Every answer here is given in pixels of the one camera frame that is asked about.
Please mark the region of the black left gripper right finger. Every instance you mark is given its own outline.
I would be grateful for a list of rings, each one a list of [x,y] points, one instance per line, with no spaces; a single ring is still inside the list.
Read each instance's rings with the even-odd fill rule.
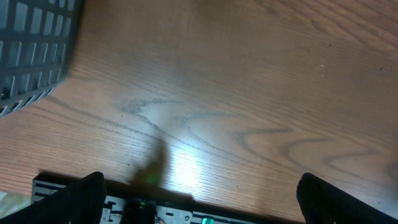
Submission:
[[[298,183],[297,200],[306,223],[397,224],[397,219],[308,172]]]

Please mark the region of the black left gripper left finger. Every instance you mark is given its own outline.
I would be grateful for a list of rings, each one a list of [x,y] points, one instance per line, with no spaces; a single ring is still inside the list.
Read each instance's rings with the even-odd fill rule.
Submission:
[[[1,224],[99,224],[107,195],[104,175],[94,172],[1,219]]]

